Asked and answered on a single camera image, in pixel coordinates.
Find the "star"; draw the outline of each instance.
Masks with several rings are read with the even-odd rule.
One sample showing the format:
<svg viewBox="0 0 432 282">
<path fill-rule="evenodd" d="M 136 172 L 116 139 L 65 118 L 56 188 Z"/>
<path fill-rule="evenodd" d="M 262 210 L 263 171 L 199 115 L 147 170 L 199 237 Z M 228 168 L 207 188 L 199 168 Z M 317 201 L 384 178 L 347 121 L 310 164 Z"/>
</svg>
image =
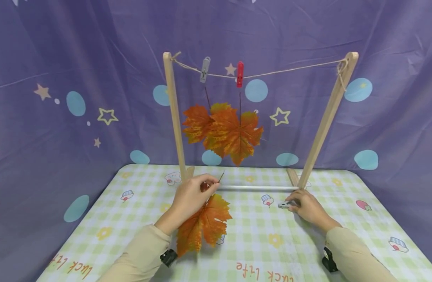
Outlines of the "star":
<svg viewBox="0 0 432 282">
<path fill-rule="evenodd" d="M 98 137 L 97 139 L 94 139 L 94 146 L 95 147 L 100 148 L 100 144 L 101 144 L 100 137 Z"/>
<path fill-rule="evenodd" d="M 48 89 L 49 89 L 48 87 L 42 87 L 40 86 L 40 84 L 37 84 L 37 90 L 34 91 L 34 93 L 39 95 L 43 101 L 45 100 L 45 98 L 51 98 L 50 94 L 48 94 Z"/>
<path fill-rule="evenodd" d="M 97 118 L 97 121 L 104 121 L 106 125 L 110 125 L 112 121 L 119 121 L 114 115 L 114 110 L 104 110 L 102 108 L 98 108 L 98 109 L 100 110 L 100 116 Z M 111 118 L 110 119 L 103 118 L 103 113 L 110 113 Z"/>
<path fill-rule="evenodd" d="M 231 74 L 231 75 L 235 76 L 236 68 L 234 68 L 231 63 L 229 66 L 225 67 L 225 69 L 227 69 L 227 75 Z"/>
<path fill-rule="evenodd" d="M 276 119 L 276 117 L 278 116 L 278 112 L 280 112 L 282 115 L 285 115 L 284 116 L 284 121 L 278 121 Z M 275 121 L 275 126 L 277 126 L 279 124 L 282 124 L 282 123 L 287 125 L 287 124 L 289 124 L 288 116 L 289 116 L 290 113 L 291 113 L 291 111 L 289 111 L 289 110 L 282 111 L 280 108 L 277 108 L 277 112 L 275 112 L 275 115 L 272 115 L 269 118 L 271 118 L 273 121 Z"/>
</svg>

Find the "left hand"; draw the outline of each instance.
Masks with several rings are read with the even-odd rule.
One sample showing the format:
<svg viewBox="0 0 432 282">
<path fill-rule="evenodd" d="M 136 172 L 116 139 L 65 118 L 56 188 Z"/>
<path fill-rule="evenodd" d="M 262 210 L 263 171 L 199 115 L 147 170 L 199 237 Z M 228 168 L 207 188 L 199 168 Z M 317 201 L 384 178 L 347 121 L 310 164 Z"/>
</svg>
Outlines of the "left hand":
<svg viewBox="0 0 432 282">
<path fill-rule="evenodd" d="M 206 182 L 210 187 L 202 192 L 200 185 Z M 171 235 L 189 217 L 195 214 L 219 188 L 218 179 L 209 174 L 194 176 L 182 183 L 175 192 L 172 206 L 166 211 L 155 226 L 167 235 Z"/>
</svg>

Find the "blue dot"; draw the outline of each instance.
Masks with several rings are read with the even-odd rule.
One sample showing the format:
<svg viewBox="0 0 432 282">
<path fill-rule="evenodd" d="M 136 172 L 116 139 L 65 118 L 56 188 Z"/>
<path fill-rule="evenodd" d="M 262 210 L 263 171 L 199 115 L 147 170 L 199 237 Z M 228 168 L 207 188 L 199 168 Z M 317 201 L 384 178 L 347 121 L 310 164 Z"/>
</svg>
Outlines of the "blue dot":
<svg viewBox="0 0 432 282">
<path fill-rule="evenodd" d="M 146 165 L 150 163 L 150 158 L 144 152 L 134 150 L 130 153 L 130 159 L 137 164 Z"/>
<path fill-rule="evenodd" d="M 358 167 L 364 170 L 375 170 L 379 166 L 379 156 L 372 150 L 364 150 L 354 157 Z"/>
<path fill-rule="evenodd" d="M 353 80 L 346 88 L 344 98 L 351 102 L 360 102 L 371 95 L 372 83 L 366 78 L 357 78 Z"/>
<path fill-rule="evenodd" d="M 263 80 L 251 80 L 246 85 L 246 97 L 252 102 L 261 102 L 268 95 L 268 86 Z"/>
<path fill-rule="evenodd" d="M 78 220 L 83 213 L 87 210 L 87 206 L 89 205 L 89 196 L 82 195 L 77 197 L 73 203 L 68 207 L 67 211 L 64 214 L 65 222 L 74 222 Z"/>
<path fill-rule="evenodd" d="M 222 158 L 216 155 L 215 152 L 208 150 L 202 154 L 202 161 L 207 166 L 218 166 L 222 162 Z"/>
<path fill-rule="evenodd" d="M 170 106 L 169 96 L 167 95 L 166 90 L 167 86 L 165 85 L 158 85 L 153 89 L 153 98 L 155 99 L 156 103 L 162 106 Z"/>
<path fill-rule="evenodd" d="M 298 163 L 299 158 L 291 153 L 282 153 L 275 159 L 280 166 L 292 166 Z"/>
<path fill-rule="evenodd" d="M 74 116 L 82 116 L 86 112 L 86 103 L 83 97 L 76 91 L 70 91 L 67 94 L 67 107 Z"/>
</svg>

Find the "black clip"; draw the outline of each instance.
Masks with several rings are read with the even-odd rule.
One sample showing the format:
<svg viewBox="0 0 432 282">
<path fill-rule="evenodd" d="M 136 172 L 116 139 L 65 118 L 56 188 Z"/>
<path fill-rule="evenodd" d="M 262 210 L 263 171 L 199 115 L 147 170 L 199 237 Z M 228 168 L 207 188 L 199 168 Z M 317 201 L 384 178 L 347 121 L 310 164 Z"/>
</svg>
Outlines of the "black clip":
<svg viewBox="0 0 432 282">
<path fill-rule="evenodd" d="M 327 247 L 324 247 L 324 257 L 322 258 L 322 264 L 330 273 L 338 271 L 336 263 L 332 258 L 332 252 Z"/>
<path fill-rule="evenodd" d="M 175 259 L 177 259 L 178 255 L 173 249 L 168 249 L 162 255 L 160 255 L 159 259 L 166 265 L 166 267 L 170 267 Z"/>
</svg>

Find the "leaf stem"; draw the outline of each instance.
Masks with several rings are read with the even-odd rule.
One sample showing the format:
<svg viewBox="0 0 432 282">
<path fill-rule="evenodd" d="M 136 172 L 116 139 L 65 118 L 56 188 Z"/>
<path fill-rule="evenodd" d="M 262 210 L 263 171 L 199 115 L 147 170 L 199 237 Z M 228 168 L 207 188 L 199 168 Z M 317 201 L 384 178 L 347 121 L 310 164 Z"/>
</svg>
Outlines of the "leaf stem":
<svg viewBox="0 0 432 282">
<path fill-rule="evenodd" d="M 208 110 L 211 110 L 210 98 L 208 97 L 208 92 L 206 91 L 206 86 L 205 86 L 205 93 L 206 93 L 206 100 L 208 101 Z"/>
<path fill-rule="evenodd" d="M 241 125 L 241 91 L 239 92 L 239 125 Z"/>
</svg>

